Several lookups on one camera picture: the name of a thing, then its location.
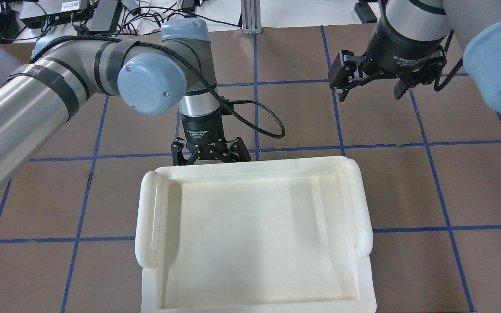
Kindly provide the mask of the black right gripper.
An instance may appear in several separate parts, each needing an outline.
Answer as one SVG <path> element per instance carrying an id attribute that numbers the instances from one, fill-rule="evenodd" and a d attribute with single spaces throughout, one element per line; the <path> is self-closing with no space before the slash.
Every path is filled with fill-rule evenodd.
<path id="1" fill-rule="evenodd" d="M 405 37 L 382 17 L 364 55 L 348 50 L 337 53 L 328 71 L 329 88 L 336 91 L 338 101 L 344 102 L 351 89 L 366 84 L 366 75 L 379 73 L 386 78 L 398 77 L 394 98 L 399 100 L 409 89 L 433 83 L 441 73 L 447 64 L 441 42 L 441 38 L 417 41 Z"/>

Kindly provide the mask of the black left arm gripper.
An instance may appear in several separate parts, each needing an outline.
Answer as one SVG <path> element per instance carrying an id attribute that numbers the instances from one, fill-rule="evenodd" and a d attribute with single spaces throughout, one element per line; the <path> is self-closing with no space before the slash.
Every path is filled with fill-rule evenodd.
<path id="1" fill-rule="evenodd" d="M 186 140 L 195 146 L 197 159 L 220 160 L 225 141 L 221 109 L 200 117 L 181 114 L 180 118 Z"/>

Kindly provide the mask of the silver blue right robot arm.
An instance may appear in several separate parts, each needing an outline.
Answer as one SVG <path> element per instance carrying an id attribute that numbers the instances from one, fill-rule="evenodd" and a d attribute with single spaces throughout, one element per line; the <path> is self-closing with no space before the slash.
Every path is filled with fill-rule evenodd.
<path id="1" fill-rule="evenodd" d="M 364 55 L 395 75 L 419 69 L 453 32 L 483 101 L 501 113 L 501 0 L 381 0 Z"/>

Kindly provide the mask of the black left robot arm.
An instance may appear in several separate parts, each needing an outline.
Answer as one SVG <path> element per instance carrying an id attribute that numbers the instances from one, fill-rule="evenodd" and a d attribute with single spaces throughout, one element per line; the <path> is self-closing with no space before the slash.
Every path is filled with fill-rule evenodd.
<path id="1" fill-rule="evenodd" d="M 135 38 L 52 36 L 38 42 L 31 60 L 14 70 L 0 88 L 0 189 L 94 94 L 121 97 L 141 114 L 158 115 L 178 105 L 185 125 L 204 123 L 204 140 L 192 130 L 192 145 L 223 141 L 221 110 L 268 137 L 271 133 L 233 109 L 221 97 L 207 24 L 201 18 L 170 20 L 160 29 L 161 44 Z"/>

